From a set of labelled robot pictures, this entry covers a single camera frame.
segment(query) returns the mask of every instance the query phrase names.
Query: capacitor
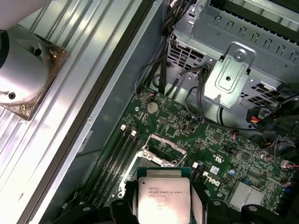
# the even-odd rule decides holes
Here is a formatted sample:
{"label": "capacitor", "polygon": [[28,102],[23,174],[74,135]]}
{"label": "capacitor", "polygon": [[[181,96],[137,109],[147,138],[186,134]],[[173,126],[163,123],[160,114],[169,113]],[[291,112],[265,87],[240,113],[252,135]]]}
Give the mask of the capacitor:
{"label": "capacitor", "polygon": [[222,197],[222,193],[221,193],[221,192],[218,192],[218,193],[217,193],[217,197]]}
{"label": "capacitor", "polygon": [[278,181],[278,184],[281,187],[286,188],[286,187],[289,187],[292,183],[290,181],[288,181],[287,179],[282,179],[282,180]]}
{"label": "capacitor", "polygon": [[267,162],[271,162],[274,160],[274,158],[271,156],[271,155],[265,155],[264,156],[264,159],[267,161]]}
{"label": "capacitor", "polygon": [[233,169],[231,169],[228,173],[231,174],[232,176],[235,175],[235,171]]}

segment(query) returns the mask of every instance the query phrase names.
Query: wire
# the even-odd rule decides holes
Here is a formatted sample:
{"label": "wire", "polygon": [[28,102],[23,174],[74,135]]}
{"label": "wire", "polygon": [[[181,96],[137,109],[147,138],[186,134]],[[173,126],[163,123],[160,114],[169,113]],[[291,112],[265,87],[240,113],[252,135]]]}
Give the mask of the wire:
{"label": "wire", "polygon": [[[163,54],[167,55],[167,43],[165,42],[165,46],[163,48]],[[167,68],[166,68],[167,58],[163,58],[161,60],[160,65],[160,78],[159,78],[159,88],[158,92],[161,94],[165,94],[165,88],[167,84]]]}
{"label": "wire", "polygon": [[182,71],[179,76],[174,80],[174,83],[172,84],[171,88],[167,91],[166,96],[169,96],[171,94],[171,92],[174,90],[174,88],[178,85],[178,82],[180,80],[180,78],[190,72],[196,72],[196,71],[200,71],[203,67],[195,67],[195,68],[191,68],[191,69],[187,69],[185,71]]}
{"label": "wire", "polygon": [[220,110],[219,110],[219,122],[221,125],[224,125],[223,123],[223,107],[220,107]]}
{"label": "wire", "polygon": [[193,91],[194,89],[197,89],[197,86],[192,87],[192,88],[189,90],[189,92],[187,93],[187,95],[186,95],[186,98],[185,98],[185,108],[186,108],[186,110],[187,110],[192,116],[194,116],[194,117],[198,117],[197,115],[195,115],[194,113],[192,113],[192,112],[189,110],[188,105],[187,105],[187,100],[188,100],[188,98],[190,97],[190,95],[191,95],[191,93],[192,93],[192,91]]}
{"label": "wire", "polygon": [[279,165],[278,165],[278,163],[277,163],[277,159],[276,159],[276,151],[277,151],[277,146],[278,146],[278,140],[279,140],[279,138],[280,138],[280,135],[278,135],[277,136],[277,138],[276,138],[276,140],[275,140],[275,145],[274,145],[274,148],[273,148],[273,150],[274,150],[274,164],[275,164],[275,166],[278,168],[278,169],[280,169],[282,172],[284,172],[284,173],[292,173],[292,172],[294,172],[295,170],[283,170],[282,169],[282,167],[280,167]]}
{"label": "wire", "polygon": [[190,1],[184,5],[185,0],[178,0],[173,8],[169,10],[163,24],[160,27],[160,33],[162,35],[169,36],[171,34],[173,26],[182,18],[182,16],[190,7],[189,2]]}
{"label": "wire", "polygon": [[237,133],[234,133],[233,135],[233,140],[235,141],[235,143],[237,144],[237,146],[242,149],[242,150],[245,150],[245,151],[251,151],[251,152],[260,152],[260,151],[263,151],[264,148],[260,148],[259,149],[255,149],[255,150],[251,150],[251,149],[247,149],[247,148],[244,148],[243,146],[241,146],[241,144],[238,142],[237,138],[239,138],[240,135],[238,135]]}
{"label": "wire", "polygon": [[280,109],[280,107],[281,107],[283,104],[286,104],[286,103],[291,102],[291,101],[293,101],[293,100],[295,100],[295,99],[298,99],[298,98],[299,98],[299,94],[296,94],[296,95],[294,95],[294,96],[288,97],[288,98],[284,99],[284,101],[280,102],[280,103],[277,105],[276,109]]}
{"label": "wire", "polygon": [[153,64],[155,64],[155,63],[157,63],[157,62],[159,62],[161,60],[163,60],[166,57],[167,57],[167,55],[164,55],[161,58],[159,58],[157,60],[154,60],[154,61],[152,61],[152,62],[150,62],[150,63],[148,63],[148,64],[146,64],[146,65],[144,65],[143,67],[140,68],[140,70],[138,72],[138,75],[137,75],[137,78],[135,80],[135,85],[134,85],[134,93],[135,93],[136,96],[139,96],[138,93],[137,93],[137,84],[139,82],[139,79],[140,79],[140,76],[141,76],[141,72],[143,71],[143,69],[145,69],[146,67],[151,66],[151,65],[153,65]]}
{"label": "wire", "polygon": [[256,129],[229,127],[226,125],[218,124],[215,121],[213,121],[209,118],[206,118],[204,115],[204,112],[202,110],[202,102],[201,102],[202,92],[203,92],[204,85],[205,85],[204,79],[205,78],[203,77],[203,75],[199,75],[198,87],[197,87],[197,107],[198,107],[199,114],[201,115],[204,122],[206,122],[207,124],[210,124],[214,127],[223,128],[223,129],[227,129],[227,130],[236,130],[239,132],[258,132],[258,130],[256,130]]}
{"label": "wire", "polygon": [[169,96],[169,95],[171,94],[171,92],[172,92],[172,91],[174,90],[174,88],[177,86],[179,80],[180,80],[179,77],[177,77],[177,78],[174,80],[172,86],[169,88],[169,90],[167,91],[167,93],[165,94],[165,96]]}

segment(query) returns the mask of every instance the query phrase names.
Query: chip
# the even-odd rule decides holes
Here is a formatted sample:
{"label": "chip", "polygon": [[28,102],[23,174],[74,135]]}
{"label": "chip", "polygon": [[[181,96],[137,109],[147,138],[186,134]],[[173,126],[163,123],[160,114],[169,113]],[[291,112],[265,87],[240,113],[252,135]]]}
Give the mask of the chip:
{"label": "chip", "polygon": [[215,167],[215,166],[212,166],[211,169],[210,169],[210,172],[211,172],[212,174],[217,175],[218,172],[219,172],[219,168],[218,168],[218,167]]}
{"label": "chip", "polygon": [[246,152],[244,152],[244,153],[242,154],[242,156],[241,156],[241,159],[243,159],[243,160],[247,161],[247,160],[249,159],[249,157],[250,157],[250,154],[249,154],[249,153],[246,153]]}
{"label": "chip", "polygon": [[217,132],[216,132],[216,133],[213,135],[213,139],[216,140],[216,141],[219,141],[220,138],[221,138],[221,134],[220,134],[220,133],[217,133]]}

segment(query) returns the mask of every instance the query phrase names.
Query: black cable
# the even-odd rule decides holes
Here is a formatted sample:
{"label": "black cable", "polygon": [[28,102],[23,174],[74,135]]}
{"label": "black cable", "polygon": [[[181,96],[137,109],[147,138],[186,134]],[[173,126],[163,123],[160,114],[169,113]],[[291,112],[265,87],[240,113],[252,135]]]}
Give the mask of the black cable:
{"label": "black cable", "polygon": [[277,146],[278,146],[278,139],[280,138],[280,135],[278,135],[277,136],[277,138],[276,138],[276,140],[275,140],[275,145],[274,145],[274,152],[273,152],[273,154],[274,154],[274,164],[275,164],[275,166],[279,169],[279,170],[281,170],[282,172],[284,172],[284,173],[292,173],[292,172],[294,172],[295,170],[283,170],[283,168],[282,167],[280,167],[278,164],[277,164],[277,159],[276,159],[276,151],[277,151]]}
{"label": "black cable", "polygon": [[192,91],[193,91],[194,89],[197,89],[197,86],[194,86],[194,87],[192,87],[192,88],[189,90],[189,92],[187,93],[186,98],[185,98],[185,100],[184,100],[184,105],[185,105],[186,110],[187,110],[191,115],[193,115],[194,117],[197,117],[197,115],[195,115],[194,113],[192,113],[192,112],[189,110],[188,105],[187,105],[187,100],[188,100],[188,98],[190,97],[190,95],[191,95],[191,93],[192,93]]}
{"label": "black cable", "polygon": [[256,130],[256,129],[235,128],[235,127],[229,127],[226,125],[221,125],[209,118],[206,118],[205,114],[202,110],[202,101],[201,101],[201,96],[202,96],[202,92],[204,89],[204,85],[205,85],[205,78],[203,77],[203,75],[199,74],[198,87],[197,87],[197,107],[198,107],[199,114],[201,115],[201,118],[203,119],[204,122],[206,122],[207,124],[210,124],[214,127],[223,128],[223,129],[227,129],[227,130],[236,130],[239,132],[258,132],[258,130]]}
{"label": "black cable", "polygon": [[171,94],[171,92],[172,92],[172,91],[174,90],[174,88],[177,86],[178,82],[179,82],[179,77],[177,77],[177,78],[174,80],[172,86],[169,88],[169,90],[167,91],[167,93],[165,94],[165,96],[169,96],[169,95]]}
{"label": "black cable", "polygon": [[[167,54],[167,44],[165,44],[164,49],[163,49],[163,54]],[[161,94],[165,94],[165,88],[167,84],[167,58],[163,58],[161,60],[161,65],[160,65],[160,78],[159,78],[159,88],[158,92]]]}
{"label": "black cable", "polygon": [[160,27],[160,33],[164,36],[169,36],[173,26],[178,21],[180,13],[184,11],[185,0],[178,0],[173,8],[167,13],[163,24]]}
{"label": "black cable", "polygon": [[140,70],[139,70],[139,72],[138,72],[138,75],[137,75],[137,78],[136,78],[136,80],[135,80],[135,85],[134,85],[134,93],[135,93],[136,96],[139,96],[138,93],[137,93],[137,84],[138,84],[138,82],[139,82],[139,79],[140,79],[140,75],[141,75],[142,70],[145,69],[145,68],[148,67],[148,66],[151,66],[151,65],[153,65],[153,64],[155,64],[155,63],[157,63],[157,62],[163,60],[164,58],[167,58],[167,55],[164,55],[164,56],[162,56],[161,58],[159,58],[159,59],[157,59],[157,60],[154,60],[154,61],[152,61],[152,62],[150,62],[150,63],[148,63],[148,64],[146,64],[146,65],[144,65],[143,67],[140,68]]}
{"label": "black cable", "polygon": [[[200,71],[201,69],[202,69],[201,66],[200,66],[200,67],[196,67],[196,68],[187,69],[187,70],[185,70],[185,71],[182,71],[182,72],[179,74],[179,76],[182,77],[183,75],[185,75],[185,74],[187,74],[187,73],[189,73],[189,72]],[[178,85],[178,82],[179,82],[179,80],[180,80],[180,77],[177,77],[177,78],[174,80],[174,82],[173,82],[171,88],[167,91],[166,96],[169,96],[169,95],[171,94],[171,92],[174,90],[174,88]]]}
{"label": "black cable", "polygon": [[283,104],[286,104],[286,103],[288,103],[288,102],[291,102],[291,101],[293,101],[294,99],[297,99],[297,98],[299,98],[299,94],[296,94],[296,95],[294,95],[294,96],[291,96],[291,97],[288,97],[288,98],[286,98],[286,99],[284,99],[282,102],[280,102],[278,105],[277,105],[277,109],[280,109],[280,107],[283,105]]}
{"label": "black cable", "polygon": [[219,122],[221,125],[224,125],[223,123],[223,107],[220,107],[220,110],[219,110]]}
{"label": "black cable", "polygon": [[178,22],[184,16],[184,14],[188,11],[191,5],[192,5],[192,1],[187,2],[186,6],[184,7],[184,10],[180,13],[176,22]]}

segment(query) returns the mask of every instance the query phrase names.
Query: metal bracket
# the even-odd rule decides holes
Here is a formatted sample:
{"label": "metal bracket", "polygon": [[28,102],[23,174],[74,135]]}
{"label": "metal bracket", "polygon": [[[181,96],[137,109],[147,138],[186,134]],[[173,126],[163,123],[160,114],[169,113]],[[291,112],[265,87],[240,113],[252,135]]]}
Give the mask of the metal bracket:
{"label": "metal bracket", "polygon": [[232,44],[224,59],[217,61],[204,89],[204,96],[227,108],[234,105],[248,80],[248,67],[254,52]]}

